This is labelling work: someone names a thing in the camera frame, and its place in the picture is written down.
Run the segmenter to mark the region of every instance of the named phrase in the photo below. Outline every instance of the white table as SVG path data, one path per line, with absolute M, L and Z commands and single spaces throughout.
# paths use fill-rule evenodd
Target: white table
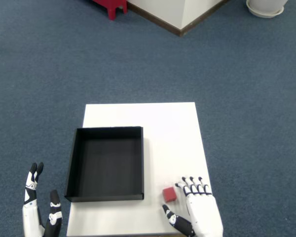
M 71 203 L 67 236 L 174 234 L 162 190 L 182 176 L 209 176 L 194 103 L 86 105 L 83 127 L 144 128 L 145 199 Z M 184 194 L 168 203 L 189 219 Z

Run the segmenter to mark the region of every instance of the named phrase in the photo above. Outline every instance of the red cube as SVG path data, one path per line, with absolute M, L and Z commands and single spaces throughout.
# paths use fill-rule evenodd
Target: red cube
M 177 195 L 173 187 L 164 189 L 162 194 L 165 202 L 175 201 L 177 199 Z

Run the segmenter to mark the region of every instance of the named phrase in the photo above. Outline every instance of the open box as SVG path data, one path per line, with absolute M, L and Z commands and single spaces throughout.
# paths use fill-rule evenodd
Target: open box
M 144 199 L 142 127 L 78 128 L 65 198 L 72 202 Z

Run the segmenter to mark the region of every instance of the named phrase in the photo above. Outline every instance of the white wall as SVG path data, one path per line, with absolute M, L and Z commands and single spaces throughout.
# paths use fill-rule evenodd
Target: white wall
M 128 0 L 128 2 L 179 29 L 182 28 L 185 0 Z
M 222 0 L 127 0 L 182 29 Z
M 181 27 L 187 26 L 222 0 L 185 0 Z

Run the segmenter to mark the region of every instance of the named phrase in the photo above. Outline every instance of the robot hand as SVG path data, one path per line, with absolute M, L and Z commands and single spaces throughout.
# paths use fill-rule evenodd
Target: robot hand
M 188 237 L 222 237 L 222 220 L 210 187 L 204 184 L 201 177 L 182 177 L 182 180 L 184 183 L 176 183 L 176 186 L 181 188 L 186 196 L 191 222 L 173 213 L 167 205 L 163 205 L 170 224 Z
M 61 205 L 56 190 L 50 192 L 50 214 L 47 219 L 46 228 L 41 222 L 39 208 L 37 206 L 36 187 L 44 164 L 32 164 L 25 186 L 25 199 L 22 209 L 23 229 L 25 237 L 58 237 L 62 213 Z

